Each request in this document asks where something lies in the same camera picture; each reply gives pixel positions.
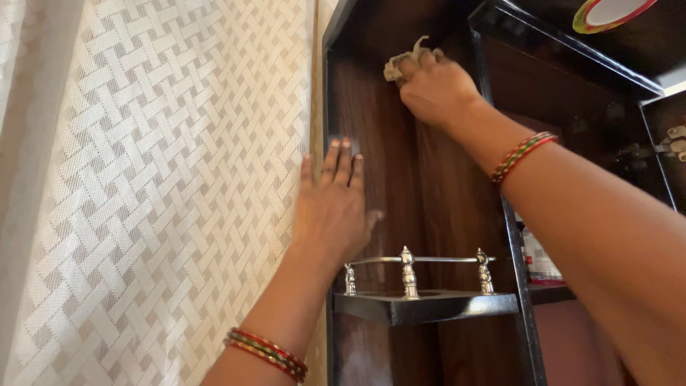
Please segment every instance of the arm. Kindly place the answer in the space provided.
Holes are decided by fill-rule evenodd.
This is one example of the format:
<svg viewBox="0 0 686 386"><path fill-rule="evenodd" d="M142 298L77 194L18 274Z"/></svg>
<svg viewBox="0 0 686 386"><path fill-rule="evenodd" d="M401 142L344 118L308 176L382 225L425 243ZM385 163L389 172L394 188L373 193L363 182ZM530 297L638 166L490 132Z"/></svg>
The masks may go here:
<svg viewBox="0 0 686 386"><path fill-rule="evenodd" d="M351 146L334 140L316 185L305 155L296 202L293 242L279 269L241 323L303 359L324 297L340 267L369 242L381 212L364 212L364 161L351 159ZM295 385L261 359L228 347L202 381L215 385Z"/></svg>
<svg viewBox="0 0 686 386"><path fill-rule="evenodd" d="M460 142L488 174L533 134L478 94L469 75L424 53L405 60L401 98ZM686 380L686 218L556 144L523 159L502 191L642 385Z"/></svg>

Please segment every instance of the bangle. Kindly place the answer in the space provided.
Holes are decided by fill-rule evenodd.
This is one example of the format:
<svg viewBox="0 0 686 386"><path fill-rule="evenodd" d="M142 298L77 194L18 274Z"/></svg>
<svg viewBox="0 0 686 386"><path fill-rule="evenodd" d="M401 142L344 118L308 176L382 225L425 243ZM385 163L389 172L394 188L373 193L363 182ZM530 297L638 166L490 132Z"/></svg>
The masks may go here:
<svg viewBox="0 0 686 386"><path fill-rule="evenodd" d="M539 146L545 144L546 142L557 141L557 139L558 138L556 135L547 131L543 131L542 133L538 133L523 140L519 145L517 145L517 147L512 149L512 151L505 156L503 161L498 165L491 175L491 180L493 183L502 183L505 177L512 172L512 169L517 166L522 158L526 157L526 155L530 154L532 151L536 150Z"/></svg>
<svg viewBox="0 0 686 386"><path fill-rule="evenodd" d="M266 363L278 368L297 383L302 383L307 374L307 366L293 354L277 344L250 334L238 328L232 328L224 339L226 347L234 347L257 356Z"/></svg>

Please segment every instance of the woven pattern curtain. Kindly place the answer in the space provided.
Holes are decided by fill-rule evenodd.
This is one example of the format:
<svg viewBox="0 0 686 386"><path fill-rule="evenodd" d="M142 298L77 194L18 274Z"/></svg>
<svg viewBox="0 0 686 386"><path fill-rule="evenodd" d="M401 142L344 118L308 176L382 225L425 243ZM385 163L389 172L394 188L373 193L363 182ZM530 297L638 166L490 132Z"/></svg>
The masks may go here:
<svg viewBox="0 0 686 386"><path fill-rule="evenodd" d="M0 0L3 385L197 385L289 243L312 0Z"/></svg>

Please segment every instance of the hand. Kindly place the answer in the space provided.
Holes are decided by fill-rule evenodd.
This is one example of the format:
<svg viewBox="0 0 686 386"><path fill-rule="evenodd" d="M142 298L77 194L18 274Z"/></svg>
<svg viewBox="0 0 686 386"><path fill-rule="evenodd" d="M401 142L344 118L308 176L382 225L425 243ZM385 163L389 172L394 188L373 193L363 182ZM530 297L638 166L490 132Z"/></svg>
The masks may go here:
<svg viewBox="0 0 686 386"><path fill-rule="evenodd" d="M312 178L310 156L303 157L293 237L294 245L307 245L336 270L367 245L382 217L379 210L365 214L364 159L359 154L351 159L348 138L342 145L338 139L331 142L319 184Z"/></svg>
<svg viewBox="0 0 686 386"><path fill-rule="evenodd" d="M470 106L485 101L469 74L436 51L424 50L419 67L407 58L398 64L406 79L400 98L420 121L454 135Z"/></svg>

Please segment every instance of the wooden shelf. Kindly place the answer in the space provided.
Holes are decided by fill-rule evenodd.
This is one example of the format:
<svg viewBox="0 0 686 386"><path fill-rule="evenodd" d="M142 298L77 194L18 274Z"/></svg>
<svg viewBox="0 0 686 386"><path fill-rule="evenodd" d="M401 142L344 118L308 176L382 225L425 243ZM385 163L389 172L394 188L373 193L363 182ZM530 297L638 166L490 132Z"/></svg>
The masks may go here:
<svg viewBox="0 0 686 386"><path fill-rule="evenodd" d="M413 326L436 321L466 319L519 312L513 293L484 295L471 291L419 291L420 299L403 299L402 293L358 293L333 296L333 311L376 321L387 326Z"/></svg>
<svg viewBox="0 0 686 386"><path fill-rule="evenodd" d="M529 284L529 294L531 295L531 302L535 306L576 299L576 295L564 284L553 286Z"/></svg>

